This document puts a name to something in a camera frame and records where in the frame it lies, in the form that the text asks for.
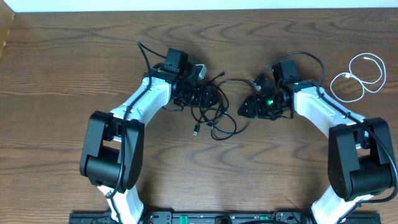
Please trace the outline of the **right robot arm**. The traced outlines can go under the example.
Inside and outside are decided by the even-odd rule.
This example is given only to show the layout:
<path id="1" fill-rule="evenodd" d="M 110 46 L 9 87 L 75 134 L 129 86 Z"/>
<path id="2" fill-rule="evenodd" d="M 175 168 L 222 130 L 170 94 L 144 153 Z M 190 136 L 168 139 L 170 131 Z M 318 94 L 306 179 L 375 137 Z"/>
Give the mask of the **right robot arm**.
<path id="1" fill-rule="evenodd" d="M 246 118 L 277 120 L 283 113 L 311 121 L 328 138 L 330 186 L 311 206 L 315 223 L 341 223 L 373 196 L 392 188 L 397 195 L 397 167 L 389 126 L 382 118 L 367 119 L 328 96 L 313 80 L 303 80 L 293 60 L 272 66 L 275 83 L 255 80 L 260 92 L 238 109 Z"/>

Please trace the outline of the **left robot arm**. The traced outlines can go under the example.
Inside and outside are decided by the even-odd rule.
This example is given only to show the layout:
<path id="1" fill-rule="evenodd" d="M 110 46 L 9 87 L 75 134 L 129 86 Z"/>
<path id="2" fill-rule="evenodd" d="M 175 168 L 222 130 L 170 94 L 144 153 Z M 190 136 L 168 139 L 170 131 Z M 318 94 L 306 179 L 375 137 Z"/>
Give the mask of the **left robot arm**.
<path id="1" fill-rule="evenodd" d="M 209 108 L 216 104 L 213 87 L 202 83 L 208 69 L 179 49 L 170 48 L 164 62 L 148 66 L 140 87 L 110 112 L 89 118 L 80 174 L 106 197 L 111 218 L 139 223 L 144 213 L 136 182 L 143 163 L 145 127 L 170 101 Z"/>

